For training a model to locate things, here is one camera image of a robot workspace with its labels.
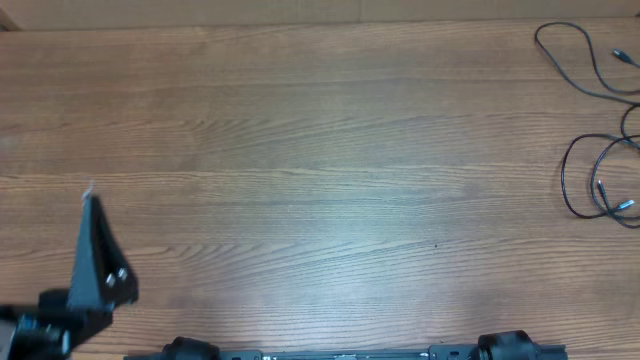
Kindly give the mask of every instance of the metal bolt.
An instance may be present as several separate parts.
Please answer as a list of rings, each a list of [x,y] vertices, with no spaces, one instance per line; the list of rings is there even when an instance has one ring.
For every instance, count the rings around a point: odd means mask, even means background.
[[[127,280],[127,270],[125,270],[124,268],[118,270],[118,277],[120,278],[120,280],[125,281]]]
[[[113,285],[115,285],[115,284],[116,284],[116,277],[115,277],[115,276],[113,276],[113,274],[109,274],[109,275],[107,275],[107,281],[106,281],[106,283],[107,283],[107,286],[108,286],[108,287],[113,287]]]

